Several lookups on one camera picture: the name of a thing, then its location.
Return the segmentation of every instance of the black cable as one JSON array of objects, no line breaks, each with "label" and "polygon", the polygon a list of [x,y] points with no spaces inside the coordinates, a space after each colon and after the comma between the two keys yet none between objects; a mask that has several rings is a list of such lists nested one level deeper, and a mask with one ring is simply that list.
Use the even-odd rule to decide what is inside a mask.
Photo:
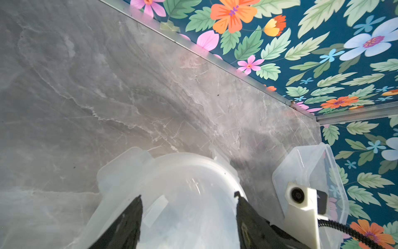
[{"label": "black cable", "polygon": [[318,220],[318,227],[331,227],[336,230],[342,231],[343,233],[346,233],[350,235],[352,238],[356,238],[360,242],[363,242],[365,245],[372,249],[384,249],[381,245],[377,244],[373,240],[371,240],[369,237],[366,237],[365,235],[359,233],[358,231],[352,229],[349,226],[343,225],[341,223],[338,223],[333,220]]}]

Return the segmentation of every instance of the plastic box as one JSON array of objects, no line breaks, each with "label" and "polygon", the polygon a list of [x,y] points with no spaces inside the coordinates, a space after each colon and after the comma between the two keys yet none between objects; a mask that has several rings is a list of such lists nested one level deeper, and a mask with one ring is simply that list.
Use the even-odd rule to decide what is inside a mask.
[{"label": "plastic box", "polygon": [[210,149],[213,159],[192,153],[154,159],[133,147],[101,168],[97,179],[103,200],[77,248],[87,249],[140,194],[137,249],[240,248],[234,192],[246,196],[228,159]]},{"label": "plastic box", "polygon": [[[294,147],[273,172],[272,182],[285,215],[288,209],[285,191],[288,182],[294,182],[327,193],[326,216],[346,224],[348,198],[329,145],[320,143]],[[319,235],[322,249],[339,249],[343,241],[342,232],[328,227],[320,227]]]}]

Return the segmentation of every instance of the pink flower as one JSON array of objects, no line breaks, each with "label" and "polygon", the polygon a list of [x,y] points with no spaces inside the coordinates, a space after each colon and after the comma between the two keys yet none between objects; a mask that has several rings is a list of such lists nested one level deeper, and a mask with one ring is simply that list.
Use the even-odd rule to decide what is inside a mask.
[{"label": "pink flower", "polygon": [[217,57],[217,58],[219,58],[220,60],[222,60],[222,58],[221,58],[221,56],[220,55],[216,55],[216,54],[213,54],[215,57]]},{"label": "pink flower", "polygon": [[301,101],[301,102],[297,103],[297,105],[300,106],[301,108],[303,108],[304,110],[307,110],[307,111],[310,112],[310,113],[317,112],[317,111],[320,111],[320,110],[323,109],[323,108],[312,108],[312,109],[309,109],[309,110],[308,110],[309,106],[306,106],[306,105],[304,105],[303,103],[304,103],[304,102]]},{"label": "pink flower", "polygon": [[329,200],[329,207],[330,207],[330,211],[329,211],[330,218],[334,221],[337,221],[337,219],[338,219],[338,215],[337,215],[337,211],[336,211],[337,206],[335,204],[337,199],[331,197],[328,200]]},{"label": "pink flower", "polygon": [[209,30],[204,32],[198,37],[196,44],[207,51],[213,50],[217,47],[219,43],[219,35],[214,33],[214,30]]},{"label": "pink flower", "polygon": [[258,65],[260,65],[261,63],[263,63],[264,60],[263,60],[263,59],[260,59],[260,60],[254,61],[255,59],[256,59],[256,57],[255,57],[254,55],[251,55],[251,56],[248,58],[248,61],[247,61],[247,62],[245,62],[245,61],[238,61],[238,65],[241,66],[240,68],[238,68],[238,70],[241,71],[241,72],[245,71],[245,74],[247,74],[247,75],[249,75],[249,74],[252,72],[252,69],[253,69],[254,71],[259,71],[259,70],[261,70],[261,67],[259,67]]},{"label": "pink flower", "polygon": [[142,9],[145,6],[144,13],[153,18],[153,11],[158,16],[166,16],[164,8],[155,2],[164,2],[165,0],[131,0],[130,5],[136,9]]},{"label": "pink flower", "polygon": [[182,36],[185,40],[190,41],[191,39],[189,37],[187,37],[186,35],[180,34],[180,36]]}]

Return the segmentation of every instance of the gray marble surface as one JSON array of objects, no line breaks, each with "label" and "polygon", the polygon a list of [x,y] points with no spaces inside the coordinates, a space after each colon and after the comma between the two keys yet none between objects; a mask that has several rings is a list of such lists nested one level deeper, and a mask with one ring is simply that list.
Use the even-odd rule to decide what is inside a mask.
[{"label": "gray marble surface", "polygon": [[[70,246],[100,200],[97,171],[132,146],[210,156],[214,144],[273,221],[282,212],[272,172],[293,147],[321,142],[314,120],[97,0],[2,1],[0,33],[0,192],[80,203],[65,218],[80,228],[41,248]],[[17,232],[30,242],[7,217],[0,248],[15,248]]]}]

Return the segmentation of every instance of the light blue flower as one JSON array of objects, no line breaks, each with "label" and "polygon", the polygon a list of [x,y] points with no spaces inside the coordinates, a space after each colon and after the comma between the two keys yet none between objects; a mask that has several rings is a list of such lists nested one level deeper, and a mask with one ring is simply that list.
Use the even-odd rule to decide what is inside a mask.
[{"label": "light blue flower", "polygon": [[351,168],[356,169],[357,167],[354,166],[355,164],[357,164],[357,162],[350,162],[349,160],[347,160],[347,163],[345,163],[344,165],[347,165],[348,169],[351,169]]},{"label": "light blue flower", "polygon": [[393,86],[392,87],[384,86],[380,89],[376,89],[376,92],[387,92],[391,88],[394,88],[394,87]]},{"label": "light blue flower", "polygon": [[391,100],[392,99],[392,96],[387,96],[387,97],[385,97],[385,98],[378,98],[377,100],[375,100],[375,101],[381,101],[381,102],[384,102],[384,101],[386,101],[386,100]]},{"label": "light blue flower", "polygon": [[374,17],[375,17],[374,15],[368,16],[368,18],[366,18],[366,21],[365,21],[366,23],[365,24],[357,24],[357,25],[355,25],[353,28],[354,29],[359,29],[359,30],[355,31],[354,35],[359,34],[362,30],[365,30],[366,33],[372,31],[372,29],[373,29],[372,25],[373,24],[379,23],[382,20],[384,20],[384,18],[386,18],[385,16],[383,16],[383,17],[380,17],[380,18],[372,21]]},{"label": "light blue flower", "polygon": [[386,147],[384,145],[380,145],[380,140],[377,140],[375,143],[372,142],[368,142],[368,144],[370,145],[369,147],[366,147],[366,149],[368,150],[373,150],[374,154],[377,154],[378,149],[386,149]]},{"label": "light blue flower", "polygon": [[329,60],[329,62],[332,62],[332,61],[334,61],[334,57],[335,57],[335,56],[342,55],[342,54],[344,54],[344,52],[345,52],[345,51],[343,50],[343,51],[340,51],[340,52],[337,52],[337,53],[336,53],[336,49],[332,49],[332,50],[330,50],[330,52],[329,52],[328,55],[321,55],[321,56],[319,56],[319,58],[323,59],[323,60],[321,60],[319,63],[324,63],[324,62],[327,61],[327,60]]},{"label": "light blue flower", "polygon": [[311,81],[314,81],[314,80],[312,80],[312,77],[310,77],[310,78],[308,78],[306,80],[300,80],[300,81],[301,81],[300,84],[304,83],[305,85],[307,85],[308,82],[311,82]]},{"label": "light blue flower", "polygon": [[301,96],[299,98],[295,98],[295,101],[299,102],[299,101],[306,100],[306,99],[307,98],[304,98],[304,96]]},{"label": "light blue flower", "polygon": [[334,198],[337,198],[337,196],[340,195],[339,189],[335,188],[333,185],[330,185],[329,191],[333,193]]}]

